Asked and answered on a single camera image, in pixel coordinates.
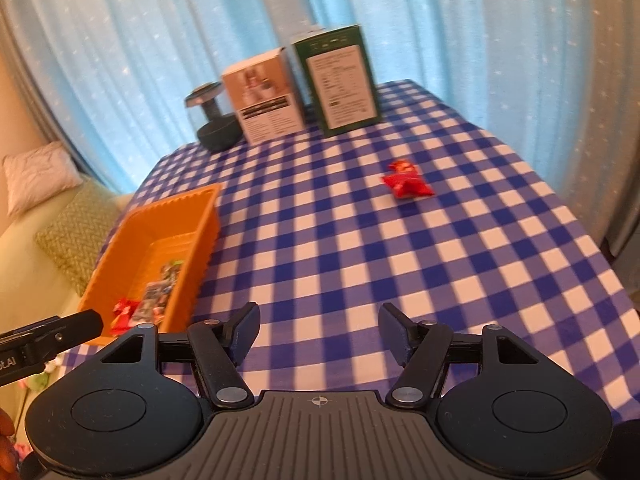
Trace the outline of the left hand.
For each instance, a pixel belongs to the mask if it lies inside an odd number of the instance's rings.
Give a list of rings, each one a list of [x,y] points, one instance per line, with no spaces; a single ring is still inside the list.
[[[14,423],[6,411],[0,410],[0,479],[17,480],[18,458],[11,438],[15,434]]]

